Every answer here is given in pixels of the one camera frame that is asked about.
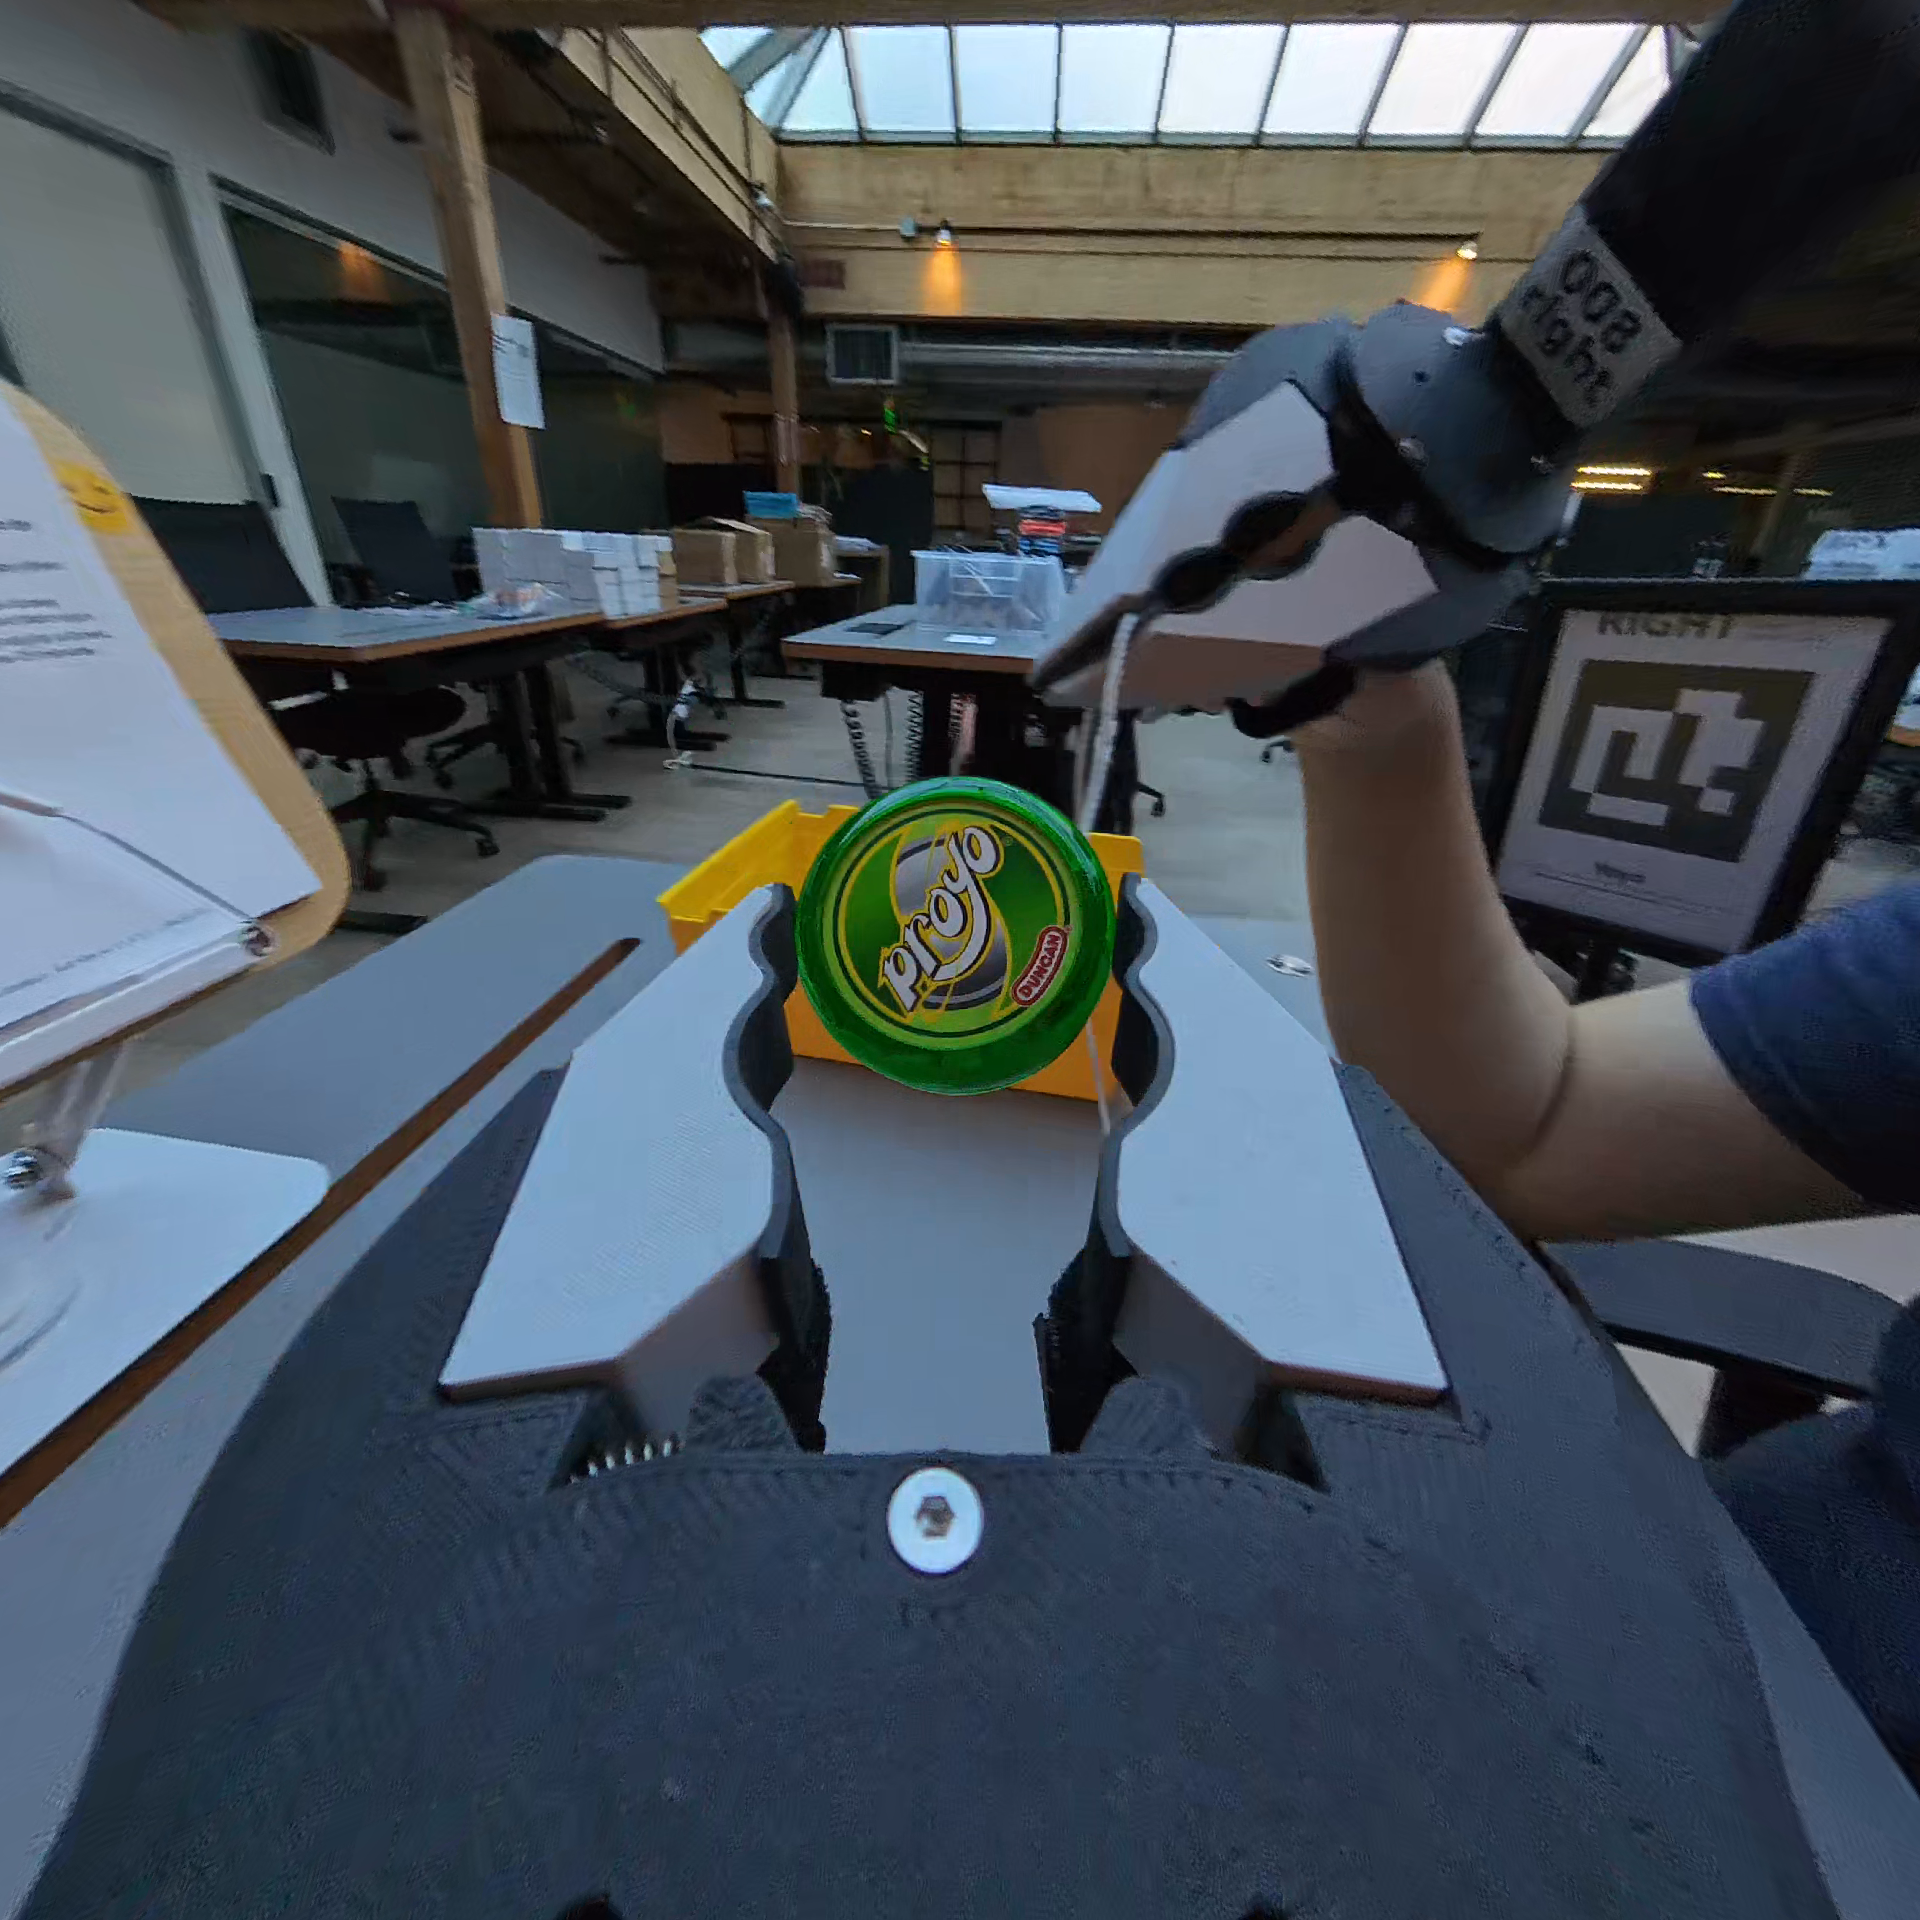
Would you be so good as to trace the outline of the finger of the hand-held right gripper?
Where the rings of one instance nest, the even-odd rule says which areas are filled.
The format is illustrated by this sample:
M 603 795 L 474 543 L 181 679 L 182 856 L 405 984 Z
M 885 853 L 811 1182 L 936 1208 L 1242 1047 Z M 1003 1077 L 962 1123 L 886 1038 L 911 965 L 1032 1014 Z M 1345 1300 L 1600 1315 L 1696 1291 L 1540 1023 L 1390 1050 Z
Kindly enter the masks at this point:
M 1339 498 L 1331 425 L 1282 383 L 1168 449 L 1114 526 L 1147 536 L 1140 617 L 1152 619 L 1207 610 L 1242 580 L 1291 577 L 1348 518 L 1358 516 Z M 1119 622 L 1108 660 L 1137 625 Z
M 1124 711 L 1222 713 L 1304 679 L 1326 651 L 1429 600 L 1437 582 L 1420 553 L 1362 518 L 1326 533 L 1287 579 L 1242 580 L 1196 613 L 1142 619 L 1151 546 L 1117 524 L 1069 590 L 1029 684 L 1059 709 L 1094 709 L 1120 622 L 1137 625 L 1117 702 Z

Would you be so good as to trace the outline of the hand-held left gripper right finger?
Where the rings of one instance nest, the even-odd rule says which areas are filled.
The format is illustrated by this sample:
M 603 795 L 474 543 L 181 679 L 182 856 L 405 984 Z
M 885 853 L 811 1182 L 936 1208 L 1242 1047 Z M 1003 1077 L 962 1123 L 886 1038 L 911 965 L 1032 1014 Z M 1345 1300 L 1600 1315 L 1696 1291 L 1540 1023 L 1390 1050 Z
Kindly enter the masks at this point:
M 1036 1348 L 1053 1451 L 1158 1381 L 1219 1454 L 1285 1454 L 1298 1393 L 1438 1408 L 1448 1375 L 1326 1044 L 1165 890 L 1117 906 L 1113 1077 L 1086 1241 Z

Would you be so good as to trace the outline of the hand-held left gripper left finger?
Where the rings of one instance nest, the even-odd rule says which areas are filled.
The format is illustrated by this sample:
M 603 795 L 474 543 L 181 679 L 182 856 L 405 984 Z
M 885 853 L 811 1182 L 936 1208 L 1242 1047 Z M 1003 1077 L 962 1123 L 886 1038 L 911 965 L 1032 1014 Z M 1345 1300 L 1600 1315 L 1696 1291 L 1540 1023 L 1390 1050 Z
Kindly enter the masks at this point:
M 647 1443 L 756 1378 L 827 1445 L 831 1298 L 792 1145 L 796 896 L 756 887 L 577 1050 L 440 1375 L 457 1402 L 607 1389 Z

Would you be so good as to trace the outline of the person's right forearm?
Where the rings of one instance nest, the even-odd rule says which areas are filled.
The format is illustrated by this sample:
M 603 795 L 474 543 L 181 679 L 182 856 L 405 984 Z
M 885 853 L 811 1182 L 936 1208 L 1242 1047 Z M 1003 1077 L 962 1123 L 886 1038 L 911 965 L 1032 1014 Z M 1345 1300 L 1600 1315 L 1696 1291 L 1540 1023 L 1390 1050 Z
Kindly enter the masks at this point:
M 1529 954 L 1445 769 L 1303 754 L 1309 906 L 1339 1055 L 1531 1243 L 1861 1218 L 1741 1091 L 1683 982 L 1572 1005 Z

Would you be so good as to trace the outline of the person's right hand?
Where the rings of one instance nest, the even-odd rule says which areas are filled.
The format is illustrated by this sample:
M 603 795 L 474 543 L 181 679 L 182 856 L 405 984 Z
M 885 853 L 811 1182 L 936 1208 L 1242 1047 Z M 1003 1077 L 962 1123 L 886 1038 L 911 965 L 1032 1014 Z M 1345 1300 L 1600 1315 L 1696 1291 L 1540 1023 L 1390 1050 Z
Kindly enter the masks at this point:
M 1314 796 L 1434 801 L 1469 790 L 1460 705 L 1447 660 L 1362 674 L 1326 717 L 1291 735 Z

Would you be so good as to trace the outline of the clear plastic bin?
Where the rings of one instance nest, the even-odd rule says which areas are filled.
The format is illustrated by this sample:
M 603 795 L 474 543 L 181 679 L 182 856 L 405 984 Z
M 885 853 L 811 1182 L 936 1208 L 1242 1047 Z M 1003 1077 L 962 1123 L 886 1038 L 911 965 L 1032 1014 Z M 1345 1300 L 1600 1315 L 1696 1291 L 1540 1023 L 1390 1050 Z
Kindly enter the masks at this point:
M 914 610 L 924 629 L 1045 636 L 1066 600 L 1062 561 L 1053 554 L 914 550 Z

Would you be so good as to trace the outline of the grey desk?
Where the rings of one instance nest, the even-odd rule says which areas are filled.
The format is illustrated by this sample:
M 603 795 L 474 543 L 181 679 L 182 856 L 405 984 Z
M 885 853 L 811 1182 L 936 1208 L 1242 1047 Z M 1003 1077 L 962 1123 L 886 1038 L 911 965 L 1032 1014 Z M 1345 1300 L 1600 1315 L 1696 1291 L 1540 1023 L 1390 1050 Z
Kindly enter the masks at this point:
M 916 696 L 922 721 L 904 748 L 906 783 L 969 773 L 1069 813 L 1079 713 L 1036 699 L 1029 676 L 1042 647 L 1038 633 L 948 630 L 894 606 L 785 636 L 780 657 L 816 667 L 822 696 L 837 705 Z

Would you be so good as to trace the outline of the black framed marker sign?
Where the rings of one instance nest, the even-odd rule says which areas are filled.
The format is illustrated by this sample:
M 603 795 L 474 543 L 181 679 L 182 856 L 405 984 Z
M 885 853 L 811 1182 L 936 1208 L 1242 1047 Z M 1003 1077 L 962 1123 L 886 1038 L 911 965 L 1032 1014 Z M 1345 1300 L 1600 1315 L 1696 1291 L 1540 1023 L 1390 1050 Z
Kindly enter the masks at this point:
M 1798 925 L 1916 671 L 1914 580 L 1554 580 L 1482 827 L 1524 943 L 1610 993 Z

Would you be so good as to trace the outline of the black office chair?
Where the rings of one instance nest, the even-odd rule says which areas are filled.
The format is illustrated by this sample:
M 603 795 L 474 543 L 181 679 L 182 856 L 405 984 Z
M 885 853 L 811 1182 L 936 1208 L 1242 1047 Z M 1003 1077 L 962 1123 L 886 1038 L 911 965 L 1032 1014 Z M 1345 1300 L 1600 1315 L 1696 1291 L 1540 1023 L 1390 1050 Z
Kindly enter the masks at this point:
M 1708 1462 L 1880 1398 L 1880 1357 L 1903 1306 L 1800 1263 L 1683 1241 L 1549 1243 L 1562 1291 L 1619 1346 L 1712 1370 L 1695 1452 Z

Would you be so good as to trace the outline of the white stand base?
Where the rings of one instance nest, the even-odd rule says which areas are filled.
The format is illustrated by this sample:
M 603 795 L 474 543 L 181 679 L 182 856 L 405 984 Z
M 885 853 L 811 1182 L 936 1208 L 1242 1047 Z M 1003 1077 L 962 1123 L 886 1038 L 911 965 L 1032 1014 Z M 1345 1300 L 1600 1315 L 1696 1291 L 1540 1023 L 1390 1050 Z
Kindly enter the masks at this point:
M 67 1197 L 5 1173 L 2 1468 L 301 1227 L 322 1165 L 100 1126 Z

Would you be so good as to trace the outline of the black swivel chair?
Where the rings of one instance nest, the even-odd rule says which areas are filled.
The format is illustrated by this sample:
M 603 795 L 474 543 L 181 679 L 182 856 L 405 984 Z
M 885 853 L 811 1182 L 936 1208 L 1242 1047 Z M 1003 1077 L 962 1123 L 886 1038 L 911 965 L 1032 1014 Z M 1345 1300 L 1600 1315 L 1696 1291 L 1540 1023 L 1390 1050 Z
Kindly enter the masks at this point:
M 135 506 L 204 614 L 311 610 L 316 602 L 287 559 L 269 514 L 253 501 L 165 501 Z M 352 684 L 316 662 L 246 657 L 240 671 L 297 757 L 326 760 L 357 778 L 352 799 L 333 809 L 339 827 L 361 831 L 352 883 L 365 894 L 386 889 L 379 847 L 396 821 L 465 834 L 482 859 L 501 845 L 469 807 L 396 789 L 415 775 L 413 746 L 451 730 L 465 699 L 431 684 L 381 690 Z M 392 780 L 382 780 L 386 766 Z

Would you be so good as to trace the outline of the person's dark blue shirt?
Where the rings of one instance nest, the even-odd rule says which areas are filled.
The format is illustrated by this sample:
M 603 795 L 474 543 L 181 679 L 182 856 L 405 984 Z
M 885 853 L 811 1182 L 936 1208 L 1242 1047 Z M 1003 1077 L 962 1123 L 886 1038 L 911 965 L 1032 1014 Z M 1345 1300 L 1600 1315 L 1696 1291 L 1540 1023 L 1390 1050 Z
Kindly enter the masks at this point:
M 1872 1210 L 1918 1208 L 1918 902 L 1904 884 L 1692 980 L 1758 1112 Z M 1918 1302 L 1874 1398 L 1765 1433 L 1708 1475 L 1800 1625 L 1918 1777 Z

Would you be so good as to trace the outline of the long wood-edged desk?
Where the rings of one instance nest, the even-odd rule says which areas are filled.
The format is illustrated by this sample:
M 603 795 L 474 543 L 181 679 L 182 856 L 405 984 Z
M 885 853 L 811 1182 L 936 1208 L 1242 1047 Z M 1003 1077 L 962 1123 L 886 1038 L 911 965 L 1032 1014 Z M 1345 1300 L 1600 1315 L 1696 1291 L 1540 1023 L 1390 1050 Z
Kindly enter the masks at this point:
M 572 783 L 550 667 L 577 657 L 625 659 L 703 643 L 724 625 L 724 606 L 699 599 L 660 613 L 607 619 L 568 610 L 485 619 L 469 610 L 261 609 L 210 619 L 234 660 L 319 665 L 349 682 L 395 692 L 469 684 L 499 687 L 505 789 L 480 813 L 502 821 L 597 824 L 627 809 L 621 795 Z

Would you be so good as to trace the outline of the stack of white boxes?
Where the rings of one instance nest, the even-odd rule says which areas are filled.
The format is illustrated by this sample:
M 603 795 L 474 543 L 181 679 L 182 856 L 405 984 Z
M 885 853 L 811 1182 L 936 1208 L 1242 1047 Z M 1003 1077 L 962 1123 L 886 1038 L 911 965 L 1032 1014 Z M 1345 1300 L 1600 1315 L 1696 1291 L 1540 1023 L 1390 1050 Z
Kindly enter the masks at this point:
M 470 540 L 485 604 L 502 614 L 618 620 L 683 604 L 671 536 L 476 526 Z

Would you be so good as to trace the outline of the wooden pillar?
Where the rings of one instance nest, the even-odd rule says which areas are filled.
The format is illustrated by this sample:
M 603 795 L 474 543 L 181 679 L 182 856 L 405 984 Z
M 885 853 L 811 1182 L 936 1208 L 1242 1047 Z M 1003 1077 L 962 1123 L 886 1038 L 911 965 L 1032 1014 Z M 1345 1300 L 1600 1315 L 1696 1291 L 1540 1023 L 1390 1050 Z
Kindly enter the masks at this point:
M 499 397 L 492 323 L 511 317 L 511 302 L 470 37 L 447 5 L 395 5 L 392 32 L 435 205 L 490 523 L 541 526 L 532 432 L 505 418 Z

